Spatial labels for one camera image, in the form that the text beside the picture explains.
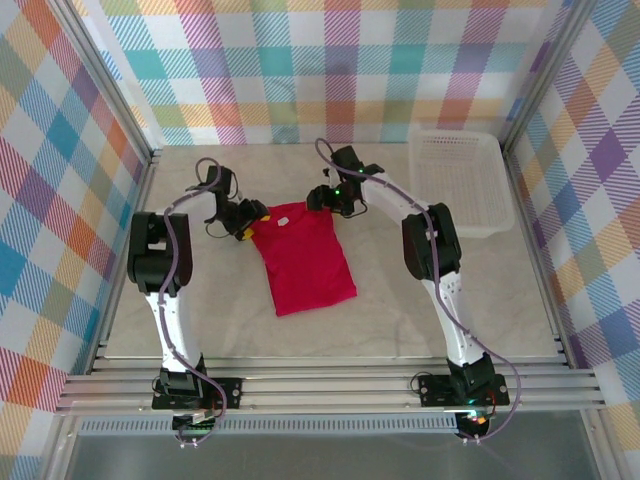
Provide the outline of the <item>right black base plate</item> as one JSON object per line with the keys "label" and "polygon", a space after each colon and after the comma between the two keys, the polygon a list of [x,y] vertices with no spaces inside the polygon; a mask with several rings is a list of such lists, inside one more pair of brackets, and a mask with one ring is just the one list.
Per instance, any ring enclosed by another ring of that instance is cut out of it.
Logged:
{"label": "right black base plate", "polygon": [[458,394],[447,375],[419,372],[409,382],[410,390],[420,398],[422,407],[493,407],[508,406],[509,393],[503,375],[497,374],[486,386],[467,396]]}

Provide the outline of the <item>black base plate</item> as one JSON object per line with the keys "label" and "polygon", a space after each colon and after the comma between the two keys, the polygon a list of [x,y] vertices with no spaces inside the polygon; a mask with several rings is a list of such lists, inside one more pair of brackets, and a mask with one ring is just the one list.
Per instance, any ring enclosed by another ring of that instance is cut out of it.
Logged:
{"label": "black base plate", "polygon": [[503,375],[497,374],[486,386],[467,396],[458,394],[447,375],[419,372],[409,382],[410,390],[420,398],[422,407],[493,407],[508,406],[509,393]]}
{"label": "black base plate", "polygon": [[[242,396],[240,378],[217,378],[215,382],[226,395],[228,409],[238,409]],[[210,382],[192,375],[174,375],[172,372],[152,381],[153,410],[221,410],[223,398]]]}

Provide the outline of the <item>white plastic slotted basket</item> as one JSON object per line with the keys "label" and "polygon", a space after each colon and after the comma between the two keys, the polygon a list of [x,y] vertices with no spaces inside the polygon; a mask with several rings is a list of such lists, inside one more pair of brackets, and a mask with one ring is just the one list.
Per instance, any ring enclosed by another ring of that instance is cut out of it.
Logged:
{"label": "white plastic slotted basket", "polygon": [[515,213],[496,137],[461,130],[416,130],[409,138],[411,193],[449,208],[464,238],[510,230]]}

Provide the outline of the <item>right aluminium side rail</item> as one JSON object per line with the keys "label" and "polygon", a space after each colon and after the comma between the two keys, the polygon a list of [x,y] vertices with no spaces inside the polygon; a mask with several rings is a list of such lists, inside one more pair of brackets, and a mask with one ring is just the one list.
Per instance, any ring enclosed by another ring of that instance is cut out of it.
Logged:
{"label": "right aluminium side rail", "polygon": [[546,275],[542,253],[533,229],[532,220],[526,208],[525,198],[519,188],[518,175],[515,171],[514,163],[508,153],[503,152],[502,157],[509,186],[516,205],[516,214],[527,246],[528,255],[536,278],[540,297],[545,308],[550,330],[556,342],[560,344],[557,350],[560,354],[564,355],[565,364],[571,369],[576,369],[576,358],[573,354],[569,338],[562,324],[559,307],[554,292],[552,291],[550,280]]}

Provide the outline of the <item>left green controller board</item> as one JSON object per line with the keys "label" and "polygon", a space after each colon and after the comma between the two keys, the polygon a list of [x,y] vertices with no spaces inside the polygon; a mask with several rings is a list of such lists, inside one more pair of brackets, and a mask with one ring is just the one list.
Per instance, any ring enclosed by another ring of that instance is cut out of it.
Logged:
{"label": "left green controller board", "polygon": [[180,413],[173,416],[172,429],[181,435],[193,432],[195,435],[204,435],[211,431],[220,415],[212,410],[196,413]]}

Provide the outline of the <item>grey metal sheet panel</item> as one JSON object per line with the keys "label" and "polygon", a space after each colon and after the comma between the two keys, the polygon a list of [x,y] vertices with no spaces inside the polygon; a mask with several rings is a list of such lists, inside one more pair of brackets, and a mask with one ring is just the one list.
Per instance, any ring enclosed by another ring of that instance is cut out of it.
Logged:
{"label": "grey metal sheet panel", "polygon": [[84,436],[64,480],[601,480],[584,449],[505,451],[440,436]]}

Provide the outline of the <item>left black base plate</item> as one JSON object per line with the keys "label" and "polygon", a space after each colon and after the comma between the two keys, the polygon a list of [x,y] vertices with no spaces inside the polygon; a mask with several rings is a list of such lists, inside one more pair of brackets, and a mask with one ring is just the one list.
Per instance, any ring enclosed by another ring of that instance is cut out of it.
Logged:
{"label": "left black base plate", "polygon": [[[215,382],[226,395],[228,409],[238,409],[242,396],[240,378],[217,378]],[[172,372],[152,381],[153,410],[221,410],[223,398],[210,382],[192,375],[174,375]]]}

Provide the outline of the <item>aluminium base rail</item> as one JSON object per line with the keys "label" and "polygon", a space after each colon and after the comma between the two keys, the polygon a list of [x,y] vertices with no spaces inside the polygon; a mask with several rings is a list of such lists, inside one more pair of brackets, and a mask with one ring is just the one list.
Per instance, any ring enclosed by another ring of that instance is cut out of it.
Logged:
{"label": "aluminium base rail", "polygon": [[[415,374],[448,371],[442,358],[208,358],[214,377],[242,379],[239,411],[258,413],[414,413],[420,401]],[[563,356],[526,358],[514,369],[498,363],[511,401],[521,411],[604,407],[590,370],[572,369]],[[148,413],[156,357],[100,357],[88,374],[66,380],[60,414]]]}

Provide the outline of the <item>right orange controller board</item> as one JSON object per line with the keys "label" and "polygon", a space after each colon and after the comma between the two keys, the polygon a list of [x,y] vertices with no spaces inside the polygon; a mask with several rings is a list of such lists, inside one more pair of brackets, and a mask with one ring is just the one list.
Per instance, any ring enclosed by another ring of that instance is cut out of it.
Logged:
{"label": "right orange controller board", "polygon": [[490,418],[477,412],[456,413],[456,435],[462,439],[478,439],[489,433]]}

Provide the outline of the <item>aluminium frame post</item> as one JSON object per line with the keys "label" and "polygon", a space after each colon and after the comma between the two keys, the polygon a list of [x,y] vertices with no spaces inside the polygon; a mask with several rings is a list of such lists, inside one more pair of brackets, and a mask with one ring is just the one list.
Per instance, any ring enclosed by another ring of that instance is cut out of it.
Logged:
{"label": "aluminium frame post", "polygon": [[519,68],[519,86],[498,135],[513,150],[550,88],[598,0],[549,0]]}
{"label": "aluminium frame post", "polygon": [[153,164],[156,151],[140,128],[121,89],[111,75],[83,20],[77,13],[72,0],[46,0],[46,3],[51,8],[63,31],[68,35],[71,44],[94,80],[99,92],[104,95],[127,139],[131,142],[136,152],[146,161],[147,165]]}

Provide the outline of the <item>left aluminium frame post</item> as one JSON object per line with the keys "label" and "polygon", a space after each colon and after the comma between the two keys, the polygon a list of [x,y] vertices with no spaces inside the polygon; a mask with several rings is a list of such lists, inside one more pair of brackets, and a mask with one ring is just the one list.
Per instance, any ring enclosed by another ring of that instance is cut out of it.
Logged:
{"label": "left aluminium frame post", "polygon": [[51,8],[63,31],[68,35],[71,44],[94,80],[99,92],[104,95],[127,139],[131,142],[136,152],[146,161],[147,165],[153,164],[156,151],[140,128],[121,89],[111,75],[83,20],[77,13],[72,0],[46,0],[46,3]]}

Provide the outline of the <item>right aluminium frame post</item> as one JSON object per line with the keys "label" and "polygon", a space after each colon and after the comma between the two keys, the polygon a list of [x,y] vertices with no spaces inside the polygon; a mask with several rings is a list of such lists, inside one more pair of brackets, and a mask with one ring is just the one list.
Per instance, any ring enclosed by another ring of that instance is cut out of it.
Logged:
{"label": "right aluminium frame post", "polygon": [[550,88],[598,0],[549,0],[519,68],[519,86],[498,135],[513,150]]}

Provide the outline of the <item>red t-shirt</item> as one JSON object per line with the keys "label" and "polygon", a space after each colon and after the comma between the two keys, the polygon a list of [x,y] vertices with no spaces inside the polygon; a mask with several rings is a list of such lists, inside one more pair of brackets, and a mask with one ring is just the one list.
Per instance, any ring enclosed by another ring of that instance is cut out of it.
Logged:
{"label": "red t-shirt", "polygon": [[271,206],[251,226],[278,317],[335,306],[358,291],[328,210]]}

